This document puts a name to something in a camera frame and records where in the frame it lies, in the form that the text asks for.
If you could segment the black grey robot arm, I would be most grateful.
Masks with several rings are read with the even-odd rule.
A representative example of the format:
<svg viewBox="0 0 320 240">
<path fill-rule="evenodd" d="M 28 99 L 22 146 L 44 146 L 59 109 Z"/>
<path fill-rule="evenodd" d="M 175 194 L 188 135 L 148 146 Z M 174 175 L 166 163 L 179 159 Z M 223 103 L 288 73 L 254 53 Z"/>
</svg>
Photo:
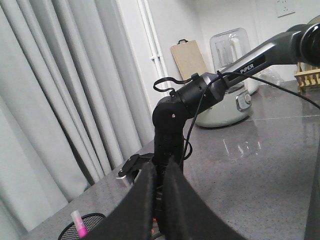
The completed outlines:
<svg viewBox="0 0 320 240">
<path fill-rule="evenodd" d="M 87 240 L 149 240 L 153 221 L 168 240 L 240 240 L 201 200 L 183 174 L 188 119 L 223 100 L 225 92 L 272 65 L 320 64 L 320 25 L 298 24 L 268 39 L 217 73 L 193 74 L 156 105 L 154 152 L 133 155 L 119 172 L 137 181 Z"/>
</svg>

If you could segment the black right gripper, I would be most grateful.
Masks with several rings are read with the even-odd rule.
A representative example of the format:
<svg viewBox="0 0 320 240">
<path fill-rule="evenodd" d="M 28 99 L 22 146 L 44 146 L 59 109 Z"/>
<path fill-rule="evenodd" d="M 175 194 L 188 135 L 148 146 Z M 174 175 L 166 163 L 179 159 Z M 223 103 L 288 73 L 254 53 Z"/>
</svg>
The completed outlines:
<svg viewBox="0 0 320 240">
<path fill-rule="evenodd" d="M 139 170 L 142 171 L 120 204 L 84 237 L 86 240 L 149 240 L 151 236 L 156 239 L 164 235 L 167 240 L 245 239 L 212 212 L 173 156 L 163 161 L 162 169 L 150 163 L 153 157 L 152 140 L 126 160 L 118 178 L 128 177 L 134 182 Z M 152 235 L 153 218 L 158 232 Z"/>
</svg>

